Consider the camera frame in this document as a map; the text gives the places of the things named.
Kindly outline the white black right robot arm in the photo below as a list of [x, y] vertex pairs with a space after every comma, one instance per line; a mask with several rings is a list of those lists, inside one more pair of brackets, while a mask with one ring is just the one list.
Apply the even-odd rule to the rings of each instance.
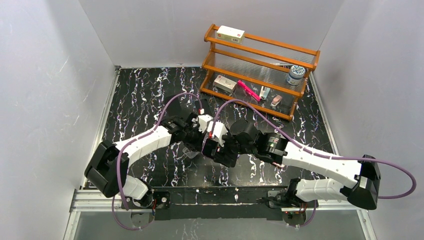
[[207, 139], [202, 154], [216, 163], [233, 168], [238, 156], [248, 154], [275, 166], [294, 166], [318, 173], [326, 179], [292, 179], [282, 200], [289, 204], [314, 200], [347, 201], [365, 210], [378, 204], [381, 174], [375, 162], [340, 159], [275, 132], [261, 132], [246, 120], [230, 128], [221, 122], [201, 120], [200, 131]]

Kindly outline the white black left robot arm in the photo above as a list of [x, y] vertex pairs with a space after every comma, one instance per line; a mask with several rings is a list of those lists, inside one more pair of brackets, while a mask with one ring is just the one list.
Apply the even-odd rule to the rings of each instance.
[[208, 114], [172, 116], [130, 139], [115, 143], [104, 140], [96, 148], [84, 176], [107, 198], [123, 193], [125, 197], [141, 200], [150, 188], [145, 181], [129, 176], [129, 167], [142, 157], [174, 143], [182, 142], [190, 151], [199, 152], [212, 120]]

